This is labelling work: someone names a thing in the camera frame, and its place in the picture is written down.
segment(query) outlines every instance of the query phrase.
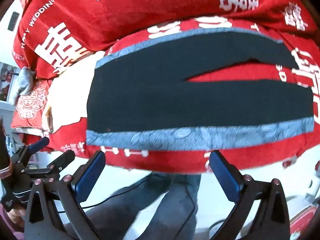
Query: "person's leg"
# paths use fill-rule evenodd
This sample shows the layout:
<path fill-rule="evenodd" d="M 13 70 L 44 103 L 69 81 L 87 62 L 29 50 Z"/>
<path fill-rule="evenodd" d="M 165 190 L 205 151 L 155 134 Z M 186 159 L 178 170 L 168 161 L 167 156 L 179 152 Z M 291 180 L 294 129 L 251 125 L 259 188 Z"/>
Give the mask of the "person's leg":
<path fill-rule="evenodd" d="M 175 175 L 150 224 L 137 240 L 192 240 L 201 175 Z"/>
<path fill-rule="evenodd" d="M 139 211 L 168 191 L 171 179 L 170 175 L 151 173 L 131 186 L 119 189 L 86 215 L 105 239 L 122 240 Z M 76 236 L 69 224 L 65 227 L 69 235 Z"/>

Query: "gray fabric border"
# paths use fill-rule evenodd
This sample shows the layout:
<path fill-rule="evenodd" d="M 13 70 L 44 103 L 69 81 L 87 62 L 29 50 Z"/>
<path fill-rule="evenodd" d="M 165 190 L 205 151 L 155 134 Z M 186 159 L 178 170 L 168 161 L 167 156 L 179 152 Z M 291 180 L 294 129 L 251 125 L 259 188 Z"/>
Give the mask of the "gray fabric border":
<path fill-rule="evenodd" d="M 143 132 L 96 133 L 87 130 L 87 145 L 132 150 L 213 150 L 273 143 L 312 132 L 314 117 L 259 126 L 191 127 Z"/>
<path fill-rule="evenodd" d="M 178 40 L 178 39 L 182 39 L 182 38 L 186 38 L 186 37 L 190 37 L 193 35 L 201 35 L 201 34 L 210 34 L 210 33 L 222 33 L 222 32 L 237 32 L 237 33 L 248 33 L 248 34 L 254 34 L 254 35 L 258 35 L 258 36 L 262 36 L 265 38 L 268 38 L 276 43 L 283 43 L 282 40 L 275 40 L 273 38 L 270 38 L 269 36 L 256 32 L 256 31 L 252 31 L 252 30 L 248 30 L 248 29 L 244 29 L 244 28 L 238 28 L 238 27 L 231 27 L 231 28 L 209 28 L 209 29 L 204 29 L 204 28 L 198 28 L 198 29 L 191 29 L 185 32 L 181 32 L 181 33 L 174 33 L 174 34 L 170 34 L 170 35 L 166 35 L 166 36 L 162 36 L 159 38 L 155 38 L 155 39 L 149 39 L 147 41 L 143 41 L 134 45 L 131 45 L 129 47 L 126 47 L 124 49 L 121 49 L 119 51 L 117 51 L 114 54 L 111 55 L 107 55 L 104 56 L 102 59 L 97 61 L 96 64 L 96 69 L 100 68 L 101 66 L 103 66 L 104 64 L 110 62 L 111 60 L 114 60 L 116 58 L 120 58 L 122 56 L 128 55 L 130 53 L 139 51 L 141 49 L 145 49 L 148 47 L 151 47 L 153 45 L 156 45 L 158 43 L 162 43 L 162 42 L 166 42 L 166 41 L 173 41 L 173 40 Z"/>

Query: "fabric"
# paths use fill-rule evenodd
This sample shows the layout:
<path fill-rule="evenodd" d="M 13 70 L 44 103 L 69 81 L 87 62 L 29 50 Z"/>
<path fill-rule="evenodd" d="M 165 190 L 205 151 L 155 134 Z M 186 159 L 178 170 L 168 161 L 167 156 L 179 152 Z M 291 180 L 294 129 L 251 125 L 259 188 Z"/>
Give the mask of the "fabric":
<path fill-rule="evenodd" d="M 307 37 L 317 30 L 299 0 L 24 1 L 13 56 L 18 66 L 36 70 L 41 78 L 56 76 L 65 66 L 92 51 L 108 49 L 125 35 L 188 17 L 213 14 L 251 19 L 260 26 Z"/>
<path fill-rule="evenodd" d="M 265 31 L 265 29 L 259 25 L 256 27 L 261 32 Z M 292 72 L 290 69 L 279 65 L 244 63 L 190 79 L 190 81 L 193 82 L 273 79 L 312 87 L 314 92 L 314 131 L 260 146 L 221 150 L 227 160 L 236 165 L 238 169 L 263 166 L 286 160 L 293 156 L 299 157 L 307 149 L 320 143 L 320 133 L 318 131 L 320 128 L 318 118 L 319 91 L 317 91 L 318 85 L 316 79 L 319 73 L 317 64 L 317 62 L 320 61 L 319 49 L 311 39 L 299 38 L 291 34 L 278 33 L 275 31 L 270 33 L 270 35 L 277 39 L 283 39 L 286 46 L 292 51 L 301 72 Z M 120 40 L 114 47 L 110 48 L 110 51 L 117 52 L 127 44 L 132 45 L 134 42 L 141 41 L 137 36 L 138 34 L 133 34 L 131 37 L 126 37 L 126 41 L 123 39 L 121 44 Z M 99 147 L 95 146 L 87 146 L 87 149 L 93 153 L 98 148 Z M 184 173 L 210 172 L 208 167 L 209 151 L 133 151 L 111 147 L 101 147 L 101 150 L 106 154 L 107 164 L 127 169 L 137 168 Z"/>
<path fill-rule="evenodd" d="M 27 96 L 31 93 L 35 74 L 34 71 L 27 67 L 21 69 L 16 82 L 13 83 L 13 87 L 10 90 L 9 104 L 15 106 L 20 95 Z"/>
<path fill-rule="evenodd" d="M 87 119 L 81 118 L 79 122 L 70 125 L 62 126 L 55 133 L 49 134 L 50 140 L 47 149 L 50 151 L 72 150 L 77 157 L 89 159 L 90 151 L 86 151 L 85 130 L 87 127 Z M 30 134 L 25 134 L 23 143 L 26 145 L 32 144 L 40 140 L 41 137 Z"/>
<path fill-rule="evenodd" d="M 87 117 L 87 99 L 94 68 L 103 55 L 104 52 L 99 51 L 80 60 L 52 81 L 44 109 L 44 114 L 52 119 L 52 133 Z"/>
<path fill-rule="evenodd" d="M 233 27 L 198 26 L 105 56 L 88 98 L 87 143 L 135 150 L 210 150 L 311 132 L 311 90 L 280 81 L 183 82 L 249 59 L 298 68 L 281 41 Z M 290 116 L 294 109 L 302 115 Z M 295 125 L 285 122 L 290 120 Z"/>
<path fill-rule="evenodd" d="M 109 199 L 92 208 L 86 215 L 104 239 L 122 240 L 139 212 L 166 193 L 153 219 L 138 240 L 157 239 L 192 240 L 196 229 L 197 193 L 200 175 L 166 175 L 151 173 L 136 183 L 121 188 Z M 0 205 L 0 216 L 18 240 L 24 239 L 23 228 L 12 223 Z M 78 239 L 70 223 L 65 225 L 67 233 Z"/>
<path fill-rule="evenodd" d="M 51 81 L 38 81 L 28 95 L 18 98 L 16 111 L 13 114 L 11 127 L 18 132 L 32 133 L 44 136 L 44 132 L 49 132 L 43 128 L 43 110 L 47 102 L 48 89 Z"/>

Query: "white floor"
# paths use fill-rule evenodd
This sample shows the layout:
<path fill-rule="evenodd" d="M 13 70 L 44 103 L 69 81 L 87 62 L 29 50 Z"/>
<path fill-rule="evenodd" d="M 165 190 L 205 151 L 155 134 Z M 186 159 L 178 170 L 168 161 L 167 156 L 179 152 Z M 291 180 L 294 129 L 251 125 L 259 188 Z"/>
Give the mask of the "white floor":
<path fill-rule="evenodd" d="M 52 153 L 51 155 L 45 153 L 39 154 L 40 166 L 46 166 L 59 156 L 59 154 L 61 153 Z M 285 170 L 282 168 L 282 163 L 274 163 L 261 168 L 243 170 L 241 173 L 250 174 L 255 180 L 261 181 L 271 181 L 273 178 L 280 179 L 284 187 L 286 197 L 292 195 L 305 195 L 314 174 L 315 165 L 319 159 L 320 146 L 317 146 L 308 150 L 301 158 L 298 159 L 296 164 Z M 87 160 L 85 159 L 76 158 L 72 164 L 61 172 L 61 176 L 73 174 L 81 164 L 86 162 Z M 147 174 L 149 174 L 148 171 L 127 171 L 121 168 L 106 166 L 93 188 L 89 199 L 81 205 L 89 206 L 99 203 L 106 199 L 115 190 L 128 186 Z M 139 217 L 132 225 L 132 228 L 127 233 L 125 240 L 134 240 L 145 230 L 160 201 L 161 198 L 140 213 Z M 208 238 L 203 237 L 203 233 L 207 232 L 208 228 L 213 223 L 226 218 L 233 208 L 233 203 L 226 199 L 214 174 L 202 175 L 198 195 L 198 205 L 198 223 L 195 239 L 208 240 Z M 246 223 L 254 218 L 258 205 L 258 202 L 254 204 Z M 57 206 L 58 210 L 62 210 L 60 203 L 57 203 Z M 62 219 L 64 223 L 68 222 L 68 218 L 65 214 L 62 215 Z"/>

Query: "red blanket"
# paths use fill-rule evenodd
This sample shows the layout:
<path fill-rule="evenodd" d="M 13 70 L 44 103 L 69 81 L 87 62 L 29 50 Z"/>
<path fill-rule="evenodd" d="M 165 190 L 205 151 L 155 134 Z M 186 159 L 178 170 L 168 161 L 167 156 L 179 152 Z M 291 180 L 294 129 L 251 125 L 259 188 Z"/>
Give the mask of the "red blanket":
<path fill-rule="evenodd" d="M 316 25 L 299 0 L 22 0 L 13 47 L 18 66 L 51 78 L 92 51 L 140 29 L 201 15 L 254 23 L 313 37 Z"/>
<path fill-rule="evenodd" d="M 312 39 L 300 38 L 292 34 L 279 31 L 266 30 L 260 25 L 245 20 L 232 20 L 223 17 L 206 17 L 196 20 L 175 22 L 174 24 L 161 25 L 126 36 L 114 44 L 107 54 L 136 44 L 140 41 L 153 39 L 158 36 L 188 30 L 191 28 L 205 27 L 241 27 L 255 32 L 270 35 L 275 39 L 282 39 L 295 57 L 299 70 L 285 68 L 279 65 L 261 63 L 244 63 L 227 67 L 212 73 L 207 73 L 195 78 L 192 82 L 214 82 L 229 80 L 259 80 L 273 79 L 283 82 L 297 83 L 301 86 L 311 86 L 314 92 L 314 118 L 315 127 L 312 133 L 296 136 L 287 140 L 255 147 L 235 150 L 222 150 L 227 160 L 239 169 L 252 168 L 285 160 L 294 156 L 301 156 L 307 149 L 320 143 L 320 119 L 318 109 L 320 94 L 318 82 L 320 78 L 320 52 Z M 137 168 L 163 172 L 206 172 L 208 169 L 209 153 L 204 151 L 132 151 L 97 146 L 85 146 L 86 119 L 82 118 L 77 124 L 61 127 L 56 133 L 50 135 L 50 147 L 65 151 L 73 149 L 80 157 L 88 158 L 96 150 L 106 153 L 108 165 L 124 168 Z"/>

